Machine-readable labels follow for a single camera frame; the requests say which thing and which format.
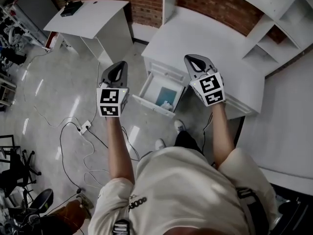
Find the chair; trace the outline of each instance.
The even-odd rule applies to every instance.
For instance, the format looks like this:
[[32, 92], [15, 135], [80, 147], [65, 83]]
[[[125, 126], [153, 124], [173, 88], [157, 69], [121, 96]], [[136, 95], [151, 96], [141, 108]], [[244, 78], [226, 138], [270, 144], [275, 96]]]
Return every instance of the chair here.
[[20, 155], [14, 149], [10, 150], [10, 161], [6, 161], [6, 163], [10, 163], [10, 169], [0, 174], [0, 188], [3, 189], [5, 197], [8, 197], [16, 186], [25, 188], [29, 184], [35, 184], [36, 180], [32, 179], [30, 172], [37, 176], [41, 175], [41, 172], [36, 172], [30, 167], [30, 160], [35, 152], [32, 151], [28, 159], [25, 154], [26, 150], [22, 152], [23, 164]]

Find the person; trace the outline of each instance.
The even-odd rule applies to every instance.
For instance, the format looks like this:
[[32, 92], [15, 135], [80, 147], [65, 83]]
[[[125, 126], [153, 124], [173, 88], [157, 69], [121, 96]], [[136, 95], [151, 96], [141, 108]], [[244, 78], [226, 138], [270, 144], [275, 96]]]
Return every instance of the person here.
[[76, 199], [66, 206], [40, 218], [42, 234], [75, 234], [83, 226], [85, 219], [91, 219], [91, 209], [92, 202], [84, 194], [77, 194]]
[[209, 165], [180, 120], [173, 147], [157, 140], [157, 151], [137, 165], [136, 180], [118, 118], [107, 118], [111, 180], [100, 190], [89, 235], [111, 235], [129, 221], [137, 235], [249, 234], [237, 187], [258, 194], [271, 224], [275, 193], [256, 163], [230, 136], [224, 103], [212, 106], [215, 168]]

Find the power outlet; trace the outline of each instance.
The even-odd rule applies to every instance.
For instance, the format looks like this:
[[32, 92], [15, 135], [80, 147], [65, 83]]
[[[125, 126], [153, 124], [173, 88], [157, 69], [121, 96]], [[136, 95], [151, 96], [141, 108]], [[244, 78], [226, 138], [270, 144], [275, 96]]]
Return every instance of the power outlet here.
[[83, 125], [82, 125], [82, 128], [81, 128], [81, 131], [80, 131], [80, 134], [84, 134], [86, 131], [87, 131], [87, 128], [90, 128], [91, 127], [91, 123], [89, 121], [86, 121]]

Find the black device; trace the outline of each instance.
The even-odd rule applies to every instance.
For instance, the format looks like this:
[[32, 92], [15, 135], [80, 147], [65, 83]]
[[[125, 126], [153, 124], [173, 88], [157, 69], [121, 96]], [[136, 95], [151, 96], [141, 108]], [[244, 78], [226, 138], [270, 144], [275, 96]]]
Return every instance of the black device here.
[[82, 1], [77, 2], [69, 2], [65, 8], [64, 11], [61, 13], [61, 17], [69, 17], [74, 15], [74, 13], [83, 5]]

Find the gray floor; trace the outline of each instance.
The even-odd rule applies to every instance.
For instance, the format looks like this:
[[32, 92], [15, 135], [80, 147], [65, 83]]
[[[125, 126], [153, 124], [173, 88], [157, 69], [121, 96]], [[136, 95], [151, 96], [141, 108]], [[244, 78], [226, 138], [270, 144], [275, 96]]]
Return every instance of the gray floor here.
[[[129, 65], [130, 94], [138, 95], [147, 79], [141, 57], [144, 48], [145, 45], [135, 43], [124, 58]], [[37, 184], [33, 185], [33, 188], [36, 192], [52, 188], [54, 191], [52, 207], [55, 207], [76, 191], [76, 187], [71, 184], [63, 171], [59, 138], [66, 122], [71, 120], [77, 123], [77, 121], [74, 118], [65, 119], [63, 122], [62, 120], [69, 116], [77, 117], [81, 124], [92, 120], [96, 110], [98, 62], [91, 54], [87, 53], [78, 58], [62, 47], [59, 51], [36, 57], [28, 67], [32, 57], [43, 54], [45, 54], [43, 49], [34, 47], [22, 67], [18, 70], [11, 69], [13, 81], [16, 82], [18, 88], [14, 105], [6, 113], [0, 114], [0, 135], [14, 134], [16, 143], [23, 149], [36, 152], [34, 167], [42, 172], [42, 176], [37, 177]], [[103, 65], [99, 66], [99, 76], [106, 68]], [[203, 105], [192, 90], [188, 90], [179, 103], [176, 113], [176, 118], [184, 121], [190, 134], [196, 139], [199, 147], [202, 147], [202, 128], [207, 123], [210, 109]], [[45, 118], [54, 127], [50, 127]], [[97, 113], [91, 130], [106, 143], [105, 123], [105, 119]], [[230, 122], [233, 133], [236, 132], [238, 123], [238, 120]], [[174, 144], [176, 137], [174, 119], [140, 106], [131, 96], [122, 114], [121, 124], [126, 128], [128, 136], [134, 137], [136, 131], [132, 132], [132, 130], [139, 129], [133, 146], [140, 156], [154, 150], [157, 138], [163, 138], [168, 146]], [[205, 145], [205, 154], [210, 161], [212, 158], [211, 136], [212, 126], [207, 130]], [[109, 180], [109, 175], [101, 169], [108, 169], [107, 150], [90, 133], [85, 133], [84, 137], [92, 142], [95, 148], [94, 154], [86, 157], [86, 165], [89, 169], [99, 170], [91, 173], [101, 184], [105, 185]], [[87, 184], [100, 187], [89, 174], [84, 175], [89, 170], [84, 166], [83, 158], [92, 153], [92, 145], [78, 134], [73, 125], [69, 124], [63, 130], [62, 148], [68, 175], [76, 184], [84, 188], [85, 194], [96, 203], [100, 189], [84, 183], [85, 178]], [[136, 158], [132, 150], [130, 154], [132, 158]], [[85, 233], [87, 224], [85, 222], [83, 226]]]

